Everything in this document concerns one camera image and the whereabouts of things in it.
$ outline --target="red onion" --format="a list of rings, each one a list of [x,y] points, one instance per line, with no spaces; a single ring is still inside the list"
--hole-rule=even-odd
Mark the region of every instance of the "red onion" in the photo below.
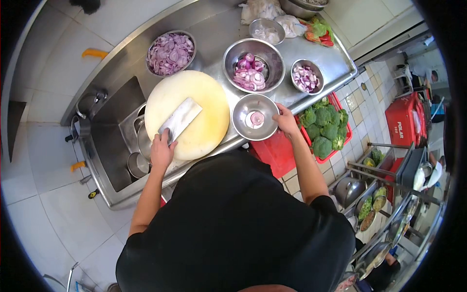
[[[307,93],[320,85],[319,79],[316,77],[315,72],[309,66],[302,67],[299,64],[293,68],[292,73],[293,82],[297,87]]]
[[[262,90],[266,88],[266,81],[261,74],[263,69],[262,61],[255,61],[254,55],[247,53],[242,60],[237,62],[233,81],[247,90]]]
[[[252,63],[255,61],[255,56],[251,53],[247,53],[244,57],[245,60],[247,60],[248,62]]]
[[[250,120],[254,126],[259,126],[264,122],[264,115],[260,112],[254,112],[250,116]]]
[[[172,75],[188,64],[193,58],[194,49],[187,35],[164,34],[154,41],[148,51],[148,68],[156,75]]]

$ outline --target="yellow handle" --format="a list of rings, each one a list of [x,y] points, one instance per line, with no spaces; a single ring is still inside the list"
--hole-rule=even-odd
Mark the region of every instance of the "yellow handle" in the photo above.
[[[97,49],[86,49],[82,54],[81,57],[85,56],[94,56],[94,57],[99,57],[101,59],[105,58],[109,53],[97,50]]]
[[[78,168],[80,167],[86,167],[86,162],[84,161],[80,161],[78,163],[75,163],[71,166],[71,172],[74,172],[75,170],[77,170]]]

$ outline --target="person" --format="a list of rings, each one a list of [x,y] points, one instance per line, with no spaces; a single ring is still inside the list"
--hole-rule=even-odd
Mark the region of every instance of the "person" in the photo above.
[[[160,208],[164,173],[177,142],[155,135],[152,168],[116,264],[127,291],[327,292],[355,248],[292,112],[274,115],[290,140],[303,202],[283,190],[269,165],[246,152],[206,158],[180,178]]]
[[[364,244],[360,239],[355,238],[355,241],[357,250],[363,248]],[[392,283],[394,276],[401,270],[401,264],[394,257],[396,248],[391,249],[384,257],[383,262],[374,268],[365,279],[357,282],[357,286],[361,292],[384,291]]]
[[[420,65],[420,64],[415,64],[410,67],[410,71],[412,73],[412,84],[413,87],[420,87],[422,84],[420,84],[418,77],[422,79],[423,85],[430,86],[431,82],[436,82],[438,80],[438,73],[435,70],[431,70],[430,68]]]

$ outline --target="broccoli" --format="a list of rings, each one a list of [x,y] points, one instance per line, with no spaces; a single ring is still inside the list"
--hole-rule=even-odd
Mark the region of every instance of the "broccoli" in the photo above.
[[[341,135],[337,135],[337,137],[333,140],[333,150],[342,150],[344,147],[344,137]]]
[[[338,126],[340,124],[340,114],[336,112],[336,108],[333,105],[330,105],[327,110],[331,116],[331,124]]]
[[[308,128],[306,128],[306,133],[310,137],[310,139],[313,141],[316,137],[320,136],[319,133],[319,127],[315,124],[312,124]]]
[[[349,121],[349,115],[347,114],[347,111],[345,109],[341,109],[338,111],[340,115],[340,123],[341,125],[347,125],[347,122]]]
[[[316,137],[312,144],[313,153],[321,159],[325,159],[333,150],[332,143],[327,138]]]
[[[316,115],[316,124],[320,127],[324,127],[327,123],[331,121],[331,115],[325,107],[320,107],[315,112]]]
[[[344,137],[344,139],[345,137],[347,137],[347,124],[341,124],[339,126],[339,128],[337,129],[337,135]]]
[[[315,111],[311,107],[307,108],[303,114],[300,115],[299,121],[305,128],[314,124],[316,121]]]
[[[317,103],[313,104],[312,107],[316,110],[322,107],[326,107],[329,104],[329,100],[327,97],[323,97],[322,100],[318,101]]]
[[[337,136],[337,126],[329,123],[321,128],[319,132],[323,137],[333,140]]]
[[[378,165],[384,158],[384,154],[380,150],[373,150],[371,151],[371,157],[375,161],[375,164]]]

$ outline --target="tiled floor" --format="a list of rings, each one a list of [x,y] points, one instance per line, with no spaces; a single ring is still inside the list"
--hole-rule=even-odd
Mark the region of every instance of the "tiled floor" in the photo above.
[[[328,185],[345,172],[348,161],[358,161],[369,151],[368,142],[391,142],[384,112],[397,95],[392,71],[386,62],[373,62],[365,68],[365,72],[336,92],[342,107],[349,113],[352,140],[326,163],[318,164]],[[381,147],[380,150],[385,153],[388,149]],[[286,174],[282,181],[284,189],[301,200],[297,170]],[[388,208],[391,208],[389,202],[385,210]],[[385,221],[386,217],[378,213],[370,229],[357,233],[356,237],[368,242]]]

